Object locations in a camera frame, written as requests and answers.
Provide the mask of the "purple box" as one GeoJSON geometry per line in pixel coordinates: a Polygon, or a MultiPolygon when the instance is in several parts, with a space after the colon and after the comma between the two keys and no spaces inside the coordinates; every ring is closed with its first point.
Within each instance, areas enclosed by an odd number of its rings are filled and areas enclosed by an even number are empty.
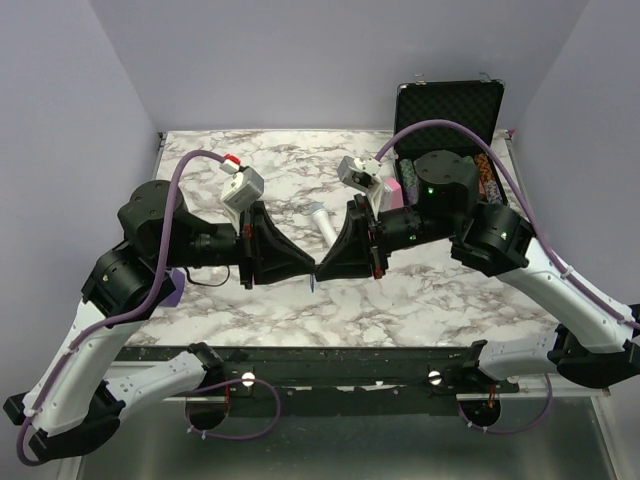
{"type": "Polygon", "coordinates": [[[167,308],[175,308],[179,305],[185,289],[185,274],[177,268],[168,270],[167,274],[168,280],[166,284],[170,282],[172,290],[164,296],[159,305],[167,308]]]}

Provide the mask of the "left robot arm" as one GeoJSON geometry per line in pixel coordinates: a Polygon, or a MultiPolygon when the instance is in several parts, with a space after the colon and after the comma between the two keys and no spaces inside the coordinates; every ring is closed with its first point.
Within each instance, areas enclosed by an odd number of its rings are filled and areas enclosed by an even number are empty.
{"type": "Polygon", "coordinates": [[[126,341],[163,302],[180,291],[185,268],[237,266],[246,288],[307,275],[314,260],[282,234],[254,201],[238,226],[191,214],[175,182],[139,186],[119,210],[121,243],[96,262],[76,317],[43,378],[4,403],[19,427],[22,463],[83,456],[104,445],[134,412],[168,397],[222,390],[221,357],[196,343],[176,357],[122,379],[106,373],[126,341]]]}

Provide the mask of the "white toy microphone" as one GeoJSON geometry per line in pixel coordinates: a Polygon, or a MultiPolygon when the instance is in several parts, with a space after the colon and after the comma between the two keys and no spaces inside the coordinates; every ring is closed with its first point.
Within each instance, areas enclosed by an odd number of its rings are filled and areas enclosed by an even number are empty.
{"type": "Polygon", "coordinates": [[[332,247],[337,240],[337,233],[331,223],[325,206],[320,202],[313,202],[309,206],[309,215],[312,223],[322,234],[328,247],[332,247]]]}

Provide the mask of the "pink metronome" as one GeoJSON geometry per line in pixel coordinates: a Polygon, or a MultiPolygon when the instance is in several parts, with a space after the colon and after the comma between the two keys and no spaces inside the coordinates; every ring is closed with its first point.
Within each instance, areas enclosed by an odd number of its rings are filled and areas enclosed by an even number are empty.
{"type": "Polygon", "coordinates": [[[395,178],[386,178],[383,183],[383,195],[380,211],[388,211],[404,206],[402,187],[395,178]]]}

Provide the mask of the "black mounting rail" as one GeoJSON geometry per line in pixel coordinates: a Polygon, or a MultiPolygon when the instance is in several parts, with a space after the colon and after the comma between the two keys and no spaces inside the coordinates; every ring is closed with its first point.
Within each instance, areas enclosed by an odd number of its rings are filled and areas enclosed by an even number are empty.
{"type": "Polygon", "coordinates": [[[237,418],[428,414],[449,416],[467,395],[515,394],[507,381],[487,380],[471,369],[467,347],[215,347],[226,378],[252,373],[277,390],[234,386],[198,394],[187,406],[212,415],[229,403],[237,418]]]}

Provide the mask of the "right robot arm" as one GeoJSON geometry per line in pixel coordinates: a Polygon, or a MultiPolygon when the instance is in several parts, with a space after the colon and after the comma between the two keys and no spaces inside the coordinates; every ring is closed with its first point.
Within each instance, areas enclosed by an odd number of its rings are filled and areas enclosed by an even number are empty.
{"type": "Polygon", "coordinates": [[[481,201],[474,164],[441,150],[414,160],[413,168],[415,204],[377,213],[371,196],[348,202],[342,230],[316,269],[317,281],[379,279],[393,252],[449,239],[452,259],[516,288],[559,323],[535,337],[474,342],[459,370],[467,389],[480,392],[512,376],[553,373],[602,389],[638,375],[636,309],[600,291],[584,293],[587,282],[547,257],[528,220],[507,205],[481,201]]]}

